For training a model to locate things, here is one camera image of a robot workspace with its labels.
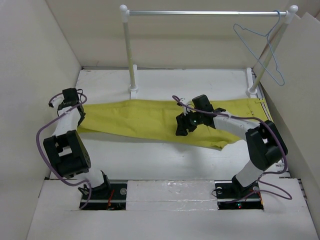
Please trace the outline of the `yellow trousers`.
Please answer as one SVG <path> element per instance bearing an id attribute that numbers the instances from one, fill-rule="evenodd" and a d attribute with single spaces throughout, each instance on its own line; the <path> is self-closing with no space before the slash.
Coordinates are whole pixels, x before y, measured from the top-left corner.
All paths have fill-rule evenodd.
<path id="1" fill-rule="evenodd" d="M 197 147 L 223 149 L 240 137 L 205 125 L 187 136 L 177 136 L 176 116 L 183 112 L 174 100 L 125 100 L 85 104 L 79 133 L 101 132 L 125 137 L 168 141 Z"/>

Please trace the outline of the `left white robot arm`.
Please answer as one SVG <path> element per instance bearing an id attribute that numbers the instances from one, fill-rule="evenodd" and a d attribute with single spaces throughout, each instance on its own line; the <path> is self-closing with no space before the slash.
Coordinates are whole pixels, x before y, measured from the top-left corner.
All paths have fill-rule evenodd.
<path id="1" fill-rule="evenodd" d="M 49 166 L 57 177 L 69 184 L 78 180 L 84 195 L 92 194 L 107 198 L 112 187 L 107 175 L 94 173 L 89 153 L 77 132 L 85 119 L 83 103 L 87 98 L 81 89 L 67 88 L 49 100 L 49 107 L 57 110 L 56 128 L 50 137 L 43 140 Z"/>

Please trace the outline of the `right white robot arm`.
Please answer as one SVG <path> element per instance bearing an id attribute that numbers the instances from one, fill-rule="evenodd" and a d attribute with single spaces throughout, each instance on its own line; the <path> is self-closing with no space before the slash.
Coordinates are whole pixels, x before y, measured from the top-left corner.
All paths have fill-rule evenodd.
<path id="1" fill-rule="evenodd" d="M 285 160 L 288 149 L 275 124 L 258 117 L 240 117 L 223 108 L 214 108 L 206 95 L 192 99 L 187 105 L 173 95 L 183 112 L 176 117 L 176 136 L 187 136 L 199 125 L 222 130 L 244 140 L 249 161 L 231 180 L 232 193 L 241 198 L 249 192 L 254 182 L 268 173 L 268 168 L 279 160 Z"/>

